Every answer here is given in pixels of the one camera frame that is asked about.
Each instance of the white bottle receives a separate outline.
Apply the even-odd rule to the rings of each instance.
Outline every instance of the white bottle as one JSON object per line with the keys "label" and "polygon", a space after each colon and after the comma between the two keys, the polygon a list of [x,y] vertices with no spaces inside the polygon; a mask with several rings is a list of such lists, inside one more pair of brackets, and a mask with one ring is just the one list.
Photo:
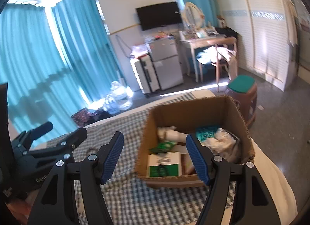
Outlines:
{"label": "white bottle", "polygon": [[126,89],[118,81],[111,83],[111,95],[116,101],[120,110],[129,109],[132,106],[131,97],[127,94]]}
{"label": "white bottle", "polygon": [[176,127],[158,127],[157,135],[162,141],[175,141],[186,143],[187,134],[175,131]]}

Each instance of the wall-mounted tv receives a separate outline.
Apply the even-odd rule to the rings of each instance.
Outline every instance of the wall-mounted tv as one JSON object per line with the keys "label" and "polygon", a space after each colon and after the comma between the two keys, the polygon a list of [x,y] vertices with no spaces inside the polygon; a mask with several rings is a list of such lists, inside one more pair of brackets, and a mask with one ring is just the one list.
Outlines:
{"label": "wall-mounted tv", "polygon": [[180,10],[176,2],[159,3],[137,8],[142,30],[170,24],[182,23]]}

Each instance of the open cardboard box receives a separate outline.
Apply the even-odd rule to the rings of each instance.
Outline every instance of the open cardboard box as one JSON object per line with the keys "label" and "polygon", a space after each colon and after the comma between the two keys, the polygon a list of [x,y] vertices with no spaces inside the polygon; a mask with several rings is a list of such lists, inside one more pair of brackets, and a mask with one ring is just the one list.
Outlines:
{"label": "open cardboard box", "polygon": [[174,177],[147,177],[149,149],[157,146],[157,127],[176,126],[181,133],[195,133],[196,128],[220,125],[240,138],[241,163],[254,162],[255,151],[249,131],[233,99],[216,96],[160,105],[148,114],[140,150],[135,165],[138,177],[149,187],[192,187],[202,186],[197,174]]}

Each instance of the mini fridge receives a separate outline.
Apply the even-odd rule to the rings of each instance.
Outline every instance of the mini fridge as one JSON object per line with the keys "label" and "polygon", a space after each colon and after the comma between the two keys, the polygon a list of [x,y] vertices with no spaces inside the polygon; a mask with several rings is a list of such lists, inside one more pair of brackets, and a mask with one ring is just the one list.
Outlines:
{"label": "mini fridge", "polygon": [[148,44],[157,79],[162,90],[182,84],[183,75],[173,38],[163,38]]}

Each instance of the wooden stool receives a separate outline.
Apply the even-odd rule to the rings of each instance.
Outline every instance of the wooden stool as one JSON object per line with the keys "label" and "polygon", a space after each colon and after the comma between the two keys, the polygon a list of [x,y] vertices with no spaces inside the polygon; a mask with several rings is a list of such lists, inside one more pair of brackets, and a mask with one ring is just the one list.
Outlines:
{"label": "wooden stool", "polygon": [[257,83],[247,75],[239,75],[227,86],[226,95],[231,96],[249,126],[256,116]]}

